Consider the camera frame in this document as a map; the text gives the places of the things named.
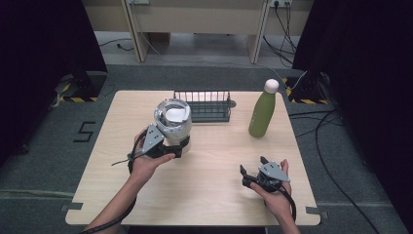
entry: black curtain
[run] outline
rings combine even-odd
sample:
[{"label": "black curtain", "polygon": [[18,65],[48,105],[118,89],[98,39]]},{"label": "black curtain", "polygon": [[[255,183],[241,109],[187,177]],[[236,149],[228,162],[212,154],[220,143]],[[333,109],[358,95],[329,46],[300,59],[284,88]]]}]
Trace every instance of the black curtain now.
[{"label": "black curtain", "polygon": [[293,64],[329,75],[349,132],[410,232],[412,13],[410,0],[315,0]]},{"label": "black curtain", "polygon": [[1,164],[30,138],[63,76],[107,71],[81,0],[1,1],[0,66]]}]

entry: wooden table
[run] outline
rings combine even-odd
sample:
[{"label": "wooden table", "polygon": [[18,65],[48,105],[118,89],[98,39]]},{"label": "wooden table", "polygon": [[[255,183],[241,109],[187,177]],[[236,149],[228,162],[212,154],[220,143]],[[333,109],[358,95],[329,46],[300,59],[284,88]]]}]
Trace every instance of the wooden table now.
[{"label": "wooden table", "polygon": [[[120,91],[109,108],[94,150],[69,210],[69,224],[89,224],[122,187],[129,176],[125,160],[133,138],[155,123],[155,107],[172,98],[173,91]],[[267,134],[254,138],[248,124],[260,93],[231,92],[237,103],[228,123],[193,124],[191,149],[157,169],[137,195],[137,202],[124,219],[125,225],[181,226],[271,226],[277,221],[254,191],[242,186],[240,164],[250,175],[258,174],[259,157],[280,162],[287,159],[292,198],[298,225],[317,225],[319,215],[307,214],[316,201],[282,100]]]}]

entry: yellow and black tape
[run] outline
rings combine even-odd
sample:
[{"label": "yellow and black tape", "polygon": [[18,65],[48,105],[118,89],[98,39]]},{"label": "yellow and black tape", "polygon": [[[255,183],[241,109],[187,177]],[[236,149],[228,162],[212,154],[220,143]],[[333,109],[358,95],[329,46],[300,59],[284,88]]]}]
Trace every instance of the yellow and black tape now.
[{"label": "yellow and black tape", "polygon": [[64,86],[63,91],[61,92],[60,101],[72,101],[72,102],[87,102],[87,101],[97,101],[97,97],[75,97],[75,96],[66,96],[66,93],[70,89],[70,83]]}]

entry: green water bottle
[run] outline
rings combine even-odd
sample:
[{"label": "green water bottle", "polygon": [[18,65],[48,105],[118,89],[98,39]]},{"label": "green water bottle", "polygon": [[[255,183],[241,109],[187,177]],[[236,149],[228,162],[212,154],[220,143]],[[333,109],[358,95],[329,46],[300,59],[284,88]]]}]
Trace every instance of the green water bottle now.
[{"label": "green water bottle", "polygon": [[270,79],[265,83],[264,92],[255,103],[249,123],[249,134],[253,137],[263,137],[270,125],[276,107],[276,92],[279,89],[279,82]]}]

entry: wall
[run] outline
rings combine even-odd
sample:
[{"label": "wall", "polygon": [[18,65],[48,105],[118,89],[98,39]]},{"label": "wall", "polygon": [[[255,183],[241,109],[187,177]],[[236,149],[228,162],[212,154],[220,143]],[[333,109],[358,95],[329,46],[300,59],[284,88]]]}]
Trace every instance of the wall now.
[{"label": "wall", "polygon": [[[83,0],[94,31],[129,31],[122,0]],[[293,0],[291,7],[290,35],[301,35],[313,0]],[[286,10],[278,13],[286,26]],[[274,8],[268,14],[265,35],[284,35]]]},{"label": "wall", "polygon": [[94,31],[130,31],[122,0],[83,0]]}]

